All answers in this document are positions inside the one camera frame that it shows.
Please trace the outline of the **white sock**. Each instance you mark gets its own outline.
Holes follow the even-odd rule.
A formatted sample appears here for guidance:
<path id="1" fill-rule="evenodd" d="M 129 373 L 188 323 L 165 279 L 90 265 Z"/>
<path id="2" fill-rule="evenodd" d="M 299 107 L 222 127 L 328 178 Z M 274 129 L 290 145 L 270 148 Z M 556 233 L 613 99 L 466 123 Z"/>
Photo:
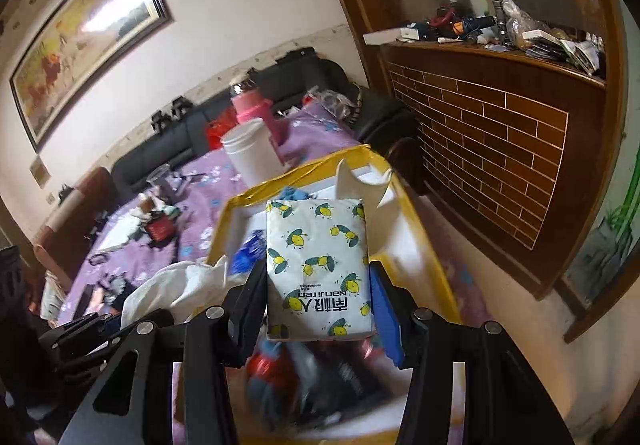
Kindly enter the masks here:
<path id="1" fill-rule="evenodd" d="M 120 328 L 141 321 L 156 309 L 166 309 L 176 324 L 190 321 L 207 306 L 221 305 L 229 290 L 246 282 L 248 273 L 230 274 L 223 255 L 215 265 L 180 261 L 160 269 L 124 302 Z"/>

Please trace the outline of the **lemon print tissue pack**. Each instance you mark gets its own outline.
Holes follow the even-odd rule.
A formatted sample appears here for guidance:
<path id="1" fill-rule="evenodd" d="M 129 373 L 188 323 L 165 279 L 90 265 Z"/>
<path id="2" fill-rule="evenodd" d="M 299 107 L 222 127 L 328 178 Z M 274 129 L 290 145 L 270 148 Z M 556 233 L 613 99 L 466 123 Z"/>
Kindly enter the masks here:
<path id="1" fill-rule="evenodd" d="M 375 333 L 361 200 L 272 199 L 266 228 L 269 339 L 360 340 Z"/>

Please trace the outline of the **blue sock with red band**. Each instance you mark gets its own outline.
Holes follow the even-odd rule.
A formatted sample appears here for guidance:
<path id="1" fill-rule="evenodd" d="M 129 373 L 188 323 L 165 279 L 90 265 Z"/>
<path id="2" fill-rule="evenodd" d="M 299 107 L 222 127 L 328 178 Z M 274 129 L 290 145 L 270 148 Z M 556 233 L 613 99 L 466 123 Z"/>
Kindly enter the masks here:
<path id="1" fill-rule="evenodd" d="M 246 363 L 248 408 L 269 430 L 290 422 L 296 403 L 298 377 L 283 342 L 262 339 Z"/>

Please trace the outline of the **white rubber glove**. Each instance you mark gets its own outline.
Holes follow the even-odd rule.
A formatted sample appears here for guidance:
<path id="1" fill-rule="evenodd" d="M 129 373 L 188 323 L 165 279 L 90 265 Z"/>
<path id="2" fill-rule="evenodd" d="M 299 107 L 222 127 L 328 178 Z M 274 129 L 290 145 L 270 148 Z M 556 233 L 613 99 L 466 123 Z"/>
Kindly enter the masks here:
<path id="1" fill-rule="evenodd" d="M 140 231 L 143 221 L 144 213 L 140 209 L 129 210 L 117 220 L 111 231 L 108 232 L 104 239 L 105 245 L 109 247 L 126 245 Z"/>

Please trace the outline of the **blue silver foil pack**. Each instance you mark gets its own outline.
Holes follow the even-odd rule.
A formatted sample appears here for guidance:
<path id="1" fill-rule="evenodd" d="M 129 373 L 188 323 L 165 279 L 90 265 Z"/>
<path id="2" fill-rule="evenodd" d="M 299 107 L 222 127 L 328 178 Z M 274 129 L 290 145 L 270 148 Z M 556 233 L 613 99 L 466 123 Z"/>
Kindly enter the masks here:
<path id="1" fill-rule="evenodd" d="M 252 272 L 255 263 L 265 253 L 266 231 L 264 229 L 255 229 L 232 257 L 230 274 L 240 275 Z"/>

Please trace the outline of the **purple floral tablecloth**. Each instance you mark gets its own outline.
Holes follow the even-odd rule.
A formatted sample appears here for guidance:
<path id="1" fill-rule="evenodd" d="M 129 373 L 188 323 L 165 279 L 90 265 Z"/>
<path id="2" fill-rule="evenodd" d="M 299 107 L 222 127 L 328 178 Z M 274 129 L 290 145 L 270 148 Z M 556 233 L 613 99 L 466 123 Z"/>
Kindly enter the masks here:
<path id="1" fill-rule="evenodd" d="M 293 161 L 294 167 L 306 164 L 307 162 L 324 157 L 329 154 L 352 147 L 357 142 L 352 137 L 352 132 L 344 124 L 340 124 L 321 106 L 312 104 L 308 108 L 299 110 L 292 114 L 291 118 L 279 120 L 286 134 L 285 142 L 279 147 L 279 153 L 285 161 Z M 242 180 L 240 173 L 235 168 L 223 150 L 213 150 L 200 158 L 188 162 L 180 172 L 183 174 L 204 174 L 191 179 L 186 185 L 183 200 L 179 202 L 178 208 L 181 213 L 177 220 L 179 241 L 171 241 L 168 246 L 160 249 L 149 246 L 149 237 L 141 236 L 138 241 L 130 241 L 126 246 L 114 250 L 107 254 L 107 259 L 102 264 L 92 265 L 89 258 L 82 261 L 73 286 L 66 295 L 62 304 L 60 314 L 56 322 L 65 324 L 73 321 L 81 296 L 88 285 L 94 286 L 94 300 L 85 308 L 82 315 L 91 312 L 101 311 L 107 308 L 106 305 L 98 303 L 100 281 L 106 281 L 114 277 L 126 278 L 129 283 L 138 287 L 153 277 L 153 275 L 169 265 L 174 260 L 181 261 L 206 261 L 210 245 L 212 244 L 216 224 L 221 215 L 222 209 L 228 200 L 244 192 L 247 187 Z M 96 239 L 98 248 L 106 234 L 125 217 L 127 212 L 134 208 L 138 197 L 134 197 L 130 202 L 122 204 L 111 214 L 110 220 L 106 222 L 104 234 Z M 485 300 L 480 292 L 480 288 L 474 283 L 473 277 L 466 272 L 461 262 L 445 261 L 444 273 L 446 273 L 449 286 L 464 324 L 478 326 L 490 318 Z M 374 415 L 367 418 L 356 418 L 347 420 L 344 425 L 332 425 L 332 427 L 309 430 L 309 432 L 294 433 L 293 427 L 287 427 L 286 432 L 291 430 L 291 436 L 302 441 L 310 442 L 313 439 L 372 439 L 373 428 L 356 429 L 364 421 L 372 421 Z"/>

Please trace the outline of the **yellow white cardboard box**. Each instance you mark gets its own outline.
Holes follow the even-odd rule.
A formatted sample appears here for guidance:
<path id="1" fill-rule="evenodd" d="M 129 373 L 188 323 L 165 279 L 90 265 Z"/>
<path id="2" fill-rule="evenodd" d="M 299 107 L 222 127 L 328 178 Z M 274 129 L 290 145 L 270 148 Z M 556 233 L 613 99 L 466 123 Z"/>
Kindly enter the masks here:
<path id="1" fill-rule="evenodd" d="M 224 204 L 215 226 L 207 262 L 233 257 L 254 228 L 266 226 L 265 203 L 284 187 L 293 186 L 320 198 L 335 197 L 335 174 L 340 162 L 363 182 L 384 181 L 390 164 L 366 145 L 340 150 L 308 162 L 274 179 L 250 187 Z M 384 265 L 390 280 L 411 292 L 420 306 L 426 306 L 459 323 L 460 312 L 442 265 L 427 232 L 398 176 L 391 176 L 387 190 L 367 223 L 370 258 Z M 248 410 L 237 396 L 232 397 L 236 424 L 243 444 L 393 444 L 404 412 L 411 373 L 399 370 L 383 355 L 373 358 L 379 373 L 393 391 L 386 404 L 364 415 L 332 427 L 292 435 L 269 434 L 250 421 Z"/>

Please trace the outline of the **white crumpled cloth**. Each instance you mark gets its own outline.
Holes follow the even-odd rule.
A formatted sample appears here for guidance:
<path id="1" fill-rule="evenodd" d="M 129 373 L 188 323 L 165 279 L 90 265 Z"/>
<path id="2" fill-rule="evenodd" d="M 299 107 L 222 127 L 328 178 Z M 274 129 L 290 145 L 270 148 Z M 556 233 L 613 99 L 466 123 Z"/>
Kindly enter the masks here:
<path id="1" fill-rule="evenodd" d="M 364 221 L 367 214 L 378 208 L 387 188 L 392 183 L 393 176 L 394 171 L 387 169 L 378 182 L 366 182 L 359 179 L 349 167 L 348 162 L 342 159 L 335 173 L 335 198 L 355 200 L 356 205 L 352 212 L 355 217 Z"/>

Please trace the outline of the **clear plastic cup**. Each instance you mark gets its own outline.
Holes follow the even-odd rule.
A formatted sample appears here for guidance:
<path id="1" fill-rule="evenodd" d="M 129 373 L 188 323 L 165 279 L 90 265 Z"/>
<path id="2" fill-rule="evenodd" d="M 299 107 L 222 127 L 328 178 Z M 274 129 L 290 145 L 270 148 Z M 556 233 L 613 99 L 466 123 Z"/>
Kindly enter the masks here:
<path id="1" fill-rule="evenodd" d="M 162 199 L 163 202 L 166 202 L 167 205 L 173 205 L 177 201 L 175 190 L 168 181 L 170 176 L 170 165 L 163 164 L 152 171 L 146 178 L 146 182 L 151 185 L 154 194 Z"/>

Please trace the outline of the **white plastic jar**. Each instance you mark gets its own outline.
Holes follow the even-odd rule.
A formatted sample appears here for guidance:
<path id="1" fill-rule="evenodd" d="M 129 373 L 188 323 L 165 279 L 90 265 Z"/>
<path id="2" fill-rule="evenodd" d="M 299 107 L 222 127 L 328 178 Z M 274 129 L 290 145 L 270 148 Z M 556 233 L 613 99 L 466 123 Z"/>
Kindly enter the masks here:
<path id="1" fill-rule="evenodd" d="M 248 187 L 262 184 L 285 172 L 271 132 L 260 118 L 238 124 L 221 138 L 221 144 Z"/>

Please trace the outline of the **red bag on sofa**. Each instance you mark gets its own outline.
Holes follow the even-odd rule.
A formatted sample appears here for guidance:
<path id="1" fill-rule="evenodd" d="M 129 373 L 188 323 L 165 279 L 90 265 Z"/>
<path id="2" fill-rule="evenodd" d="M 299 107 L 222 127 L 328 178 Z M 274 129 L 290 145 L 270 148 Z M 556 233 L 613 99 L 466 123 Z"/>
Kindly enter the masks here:
<path id="1" fill-rule="evenodd" d="M 205 135 L 209 150 L 220 150 L 222 137 L 238 124 L 236 111 L 229 106 L 216 119 L 207 124 Z"/>

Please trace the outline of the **pink sleeved bottle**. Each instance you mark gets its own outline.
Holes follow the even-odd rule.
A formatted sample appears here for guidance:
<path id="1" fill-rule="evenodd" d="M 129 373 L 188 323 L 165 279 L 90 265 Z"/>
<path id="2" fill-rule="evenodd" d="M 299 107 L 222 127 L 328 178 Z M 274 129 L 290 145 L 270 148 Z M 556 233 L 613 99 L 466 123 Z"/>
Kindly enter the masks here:
<path id="1" fill-rule="evenodd" d="M 283 144 L 285 132 L 271 111 L 272 101 L 265 98 L 249 75 L 240 75 L 231 80 L 230 95 L 236 119 L 240 124 L 260 118 L 270 131 L 273 142 L 278 146 Z"/>

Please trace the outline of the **wooden brick-pattern cabinet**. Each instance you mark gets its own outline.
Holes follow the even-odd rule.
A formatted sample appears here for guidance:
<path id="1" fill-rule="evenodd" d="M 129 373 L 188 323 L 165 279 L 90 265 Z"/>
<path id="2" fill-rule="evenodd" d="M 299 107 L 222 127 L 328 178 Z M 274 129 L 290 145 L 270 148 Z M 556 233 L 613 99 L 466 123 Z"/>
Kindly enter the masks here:
<path id="1" fill-rule="evenodd" d="M 398 0 L 341 0 L 371 87 L 418 120 L 426 188 L 472 243 L 536 298 L 568 269 L 620 145 L 612 84 L 530 58 L 440 43 L 369 46 Z"/>

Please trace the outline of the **black leather sofa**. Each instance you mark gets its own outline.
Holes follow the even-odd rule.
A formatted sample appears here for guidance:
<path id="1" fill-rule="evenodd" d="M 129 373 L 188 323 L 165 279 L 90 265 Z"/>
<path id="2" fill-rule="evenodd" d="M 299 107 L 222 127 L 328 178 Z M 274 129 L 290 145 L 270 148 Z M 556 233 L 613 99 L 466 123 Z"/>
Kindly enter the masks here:
<path id="1" fill-rule="evenodd" d="M 418 124 L 400 101 L 376 94 L 349 81 L 343 68 L 320 57 L 314 48 L 290 51 L 264 69 L 250 68 L 248 75 L 262 95 L 278 126 L 292 107 L 302 107 L 306 93 L 332 91 L 345 96 L 355 108 L 343 121 L 356 141 L 370 145 L 396 168 L 401 150 L 416 138 Z M 177 169 L 221 146 L 221 136 L 239 123 L 231 92 L 224 89 L 195 105 L 184 96 L 175 98 L 168 114 L 157 110 L 151 117 L 153 134 L 117 159 L 111 176 L 121 202 L 128 202 L 147 186 L 146 177 L 167 164 Z"/>

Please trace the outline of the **framed wall painting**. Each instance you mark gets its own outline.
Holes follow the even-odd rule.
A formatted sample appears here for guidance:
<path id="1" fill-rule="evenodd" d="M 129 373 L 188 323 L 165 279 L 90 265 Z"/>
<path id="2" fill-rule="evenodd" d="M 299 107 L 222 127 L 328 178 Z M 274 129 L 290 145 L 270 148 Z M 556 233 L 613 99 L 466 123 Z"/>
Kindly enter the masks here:
<path id="1" fill-rule="evenodd" d="M 10 78 L 32 148 L 41 150 L 74 101 L 169 21 L 165 0 L 63 0 L 29 43 Z"/>

